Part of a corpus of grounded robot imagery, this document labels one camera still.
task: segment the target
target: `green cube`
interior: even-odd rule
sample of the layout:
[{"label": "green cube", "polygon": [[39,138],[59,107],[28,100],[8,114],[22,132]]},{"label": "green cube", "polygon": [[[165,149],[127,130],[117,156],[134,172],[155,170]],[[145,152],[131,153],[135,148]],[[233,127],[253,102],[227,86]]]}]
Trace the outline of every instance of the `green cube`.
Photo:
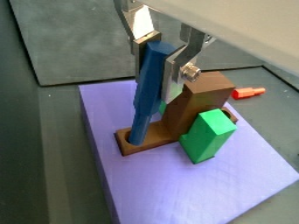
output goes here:
[{"label": "green cube", "polygon": [[195,164],[215,156],[237,128],[221,109],[198,114],[189,133],[179,140]]}]

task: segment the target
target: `purple foam pad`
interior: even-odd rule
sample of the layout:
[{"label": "purple foam pad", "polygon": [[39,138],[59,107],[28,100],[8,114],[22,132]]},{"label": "purple foam pad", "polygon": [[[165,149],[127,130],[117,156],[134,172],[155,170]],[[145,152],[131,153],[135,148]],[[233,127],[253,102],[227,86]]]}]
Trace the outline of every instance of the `purple foam pad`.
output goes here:
[{"label": "purple foam pad", "polygon": [[110,82],[79,90],[115,222],[227,223],[299,179],[229,104],[238,130],[215,158],[194,165],[179,143],[122,157],[114,133],[133,124],[137,84]]}]

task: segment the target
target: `bolt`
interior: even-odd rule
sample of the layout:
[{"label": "bolt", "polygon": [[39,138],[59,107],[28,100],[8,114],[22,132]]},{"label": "bolt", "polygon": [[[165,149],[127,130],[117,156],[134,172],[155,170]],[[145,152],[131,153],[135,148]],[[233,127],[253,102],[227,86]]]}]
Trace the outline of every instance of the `bolt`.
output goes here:
[{"label": "bolt", "polygon": [[202,70],[191,62],[189,62],[186,66],[182,67],[181,74],[187,81],[195,82],[201,77]]}]

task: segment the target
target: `brown wooden block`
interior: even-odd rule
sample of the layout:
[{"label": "brown wooden block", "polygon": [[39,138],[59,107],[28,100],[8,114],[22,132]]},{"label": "brown wooden block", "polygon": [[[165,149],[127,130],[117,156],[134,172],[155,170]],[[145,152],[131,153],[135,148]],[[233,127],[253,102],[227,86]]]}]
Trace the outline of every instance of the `brown wooden block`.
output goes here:
[{"label": "brown wooden block", "polygon": [[151,122],[145,137],[145,143],[142,145],[133,145],[131,143],[129,143],[127,139],[130,136],[130,131],[131,128],[119,129],[117,131],[117,142],[123,156],[138,153],[139,151],[150,150],[158,146],[175,142],[162,121]]},{"label": "brown wooden block", "polygon": [[167,105],[162,120],[174,140],[189,132],[201,112],[222,108],[234,88],[221,72],[202,73],[195,82],[185,83],[182,94]]},{"label": "brown wooden block", "polygon": [[229,110],[229,108],[222,107],[221,110],[225,113],[225,115],[229,117],[229,119],[237,124],[237,122],[239,121],[239,119],[234,116],[234,114],[231,113],[231,111]]}]

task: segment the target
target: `red object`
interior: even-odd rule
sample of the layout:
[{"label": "red object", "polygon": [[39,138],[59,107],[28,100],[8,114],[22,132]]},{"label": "red object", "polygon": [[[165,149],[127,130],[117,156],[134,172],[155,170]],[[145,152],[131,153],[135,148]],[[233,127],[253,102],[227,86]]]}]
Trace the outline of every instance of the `red object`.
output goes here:
[{"label": "red object", "polygon": [[267,90],[263,87],[253,88],[253,87],[246,87],[246,88],[238,88],[233,91],[231,97],[238,100],[243,98],[249,98],[250,96],[254,95],[262,95]]}]

